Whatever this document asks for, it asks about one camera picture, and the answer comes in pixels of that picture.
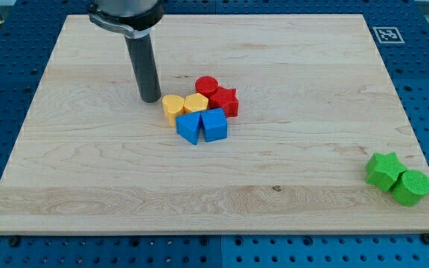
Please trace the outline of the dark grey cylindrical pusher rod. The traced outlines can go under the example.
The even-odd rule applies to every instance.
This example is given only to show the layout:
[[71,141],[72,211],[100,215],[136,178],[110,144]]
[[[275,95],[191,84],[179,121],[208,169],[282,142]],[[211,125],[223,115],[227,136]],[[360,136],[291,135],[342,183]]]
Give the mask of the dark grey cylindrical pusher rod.
[[161,89],[150,34],[138,39],[126,37],[125,42],[140,98],[146,103],[157,102],[161,98]]

